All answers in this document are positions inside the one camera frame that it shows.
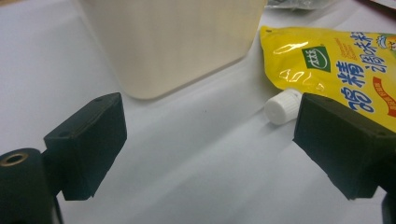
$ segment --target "green logo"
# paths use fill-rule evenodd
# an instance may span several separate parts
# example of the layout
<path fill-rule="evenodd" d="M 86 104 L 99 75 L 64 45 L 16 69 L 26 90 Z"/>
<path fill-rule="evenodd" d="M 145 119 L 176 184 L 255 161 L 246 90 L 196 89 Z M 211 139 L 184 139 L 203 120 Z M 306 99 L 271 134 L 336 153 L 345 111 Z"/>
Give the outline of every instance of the green logo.
<path fill-rule="evenodd" d="M 303 55 L 307 68 L 331 72 L 330 58 L 325 47 L 303 49 Z"/>

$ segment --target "yellow plastic bag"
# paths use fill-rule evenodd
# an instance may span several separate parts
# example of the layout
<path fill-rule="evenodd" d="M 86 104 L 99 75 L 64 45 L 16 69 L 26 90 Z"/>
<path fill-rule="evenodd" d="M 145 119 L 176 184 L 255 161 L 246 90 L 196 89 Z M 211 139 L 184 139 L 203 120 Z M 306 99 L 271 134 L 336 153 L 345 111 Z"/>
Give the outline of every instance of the yellow plastic bag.
<path fill-rule="evenodd" d="M 333 98 L 396 132 L 396 35 L 263 26 L 268 78 Z"/>

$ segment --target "white box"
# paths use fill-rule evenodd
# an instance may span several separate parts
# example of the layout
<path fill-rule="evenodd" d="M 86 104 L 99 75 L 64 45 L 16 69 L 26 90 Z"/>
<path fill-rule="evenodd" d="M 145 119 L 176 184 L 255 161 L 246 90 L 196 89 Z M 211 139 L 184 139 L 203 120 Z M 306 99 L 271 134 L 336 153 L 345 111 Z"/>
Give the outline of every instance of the white box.
<path fill-rule="evenodd" d="M 266 0 L 74 0 L 134 98 L 168 93 L 250 49 Z"/>

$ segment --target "white bottle cap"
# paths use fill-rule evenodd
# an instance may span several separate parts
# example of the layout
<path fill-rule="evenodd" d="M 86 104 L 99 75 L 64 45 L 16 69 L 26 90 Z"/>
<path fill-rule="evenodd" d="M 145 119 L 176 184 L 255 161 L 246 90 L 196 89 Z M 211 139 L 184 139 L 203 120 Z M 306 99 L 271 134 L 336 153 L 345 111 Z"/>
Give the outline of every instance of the white bottle cap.
<path fill-rule="evenodd" d="M 301 98 L 299 91 L 286 89 L 265 103 L 264 113 L 272 123 L 285 124 L 297 119 Z"/>

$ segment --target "white table surface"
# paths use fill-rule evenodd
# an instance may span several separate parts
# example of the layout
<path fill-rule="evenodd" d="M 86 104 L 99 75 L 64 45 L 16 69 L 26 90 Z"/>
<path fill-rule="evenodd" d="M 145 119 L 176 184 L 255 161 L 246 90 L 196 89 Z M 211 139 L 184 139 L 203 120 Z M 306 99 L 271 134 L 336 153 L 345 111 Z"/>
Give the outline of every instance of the white table surface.
<path fill-rule="evenodd" d="M 396 34 L 396 13 L 338 0 L 265 9 L 261 24 Z M 0 154 L 42 138 L 91 99 L 120 91 L 69 0 L 0 7 Z M 95 197 L 65 202 L 69 223 L 381 223 L 384 191 L 348 201 L 292 142 L 295 122 L 262 113 L 278 90 L 256 38 L 246 58 L 153 101 L 123 93 L 128 140 Z"/>

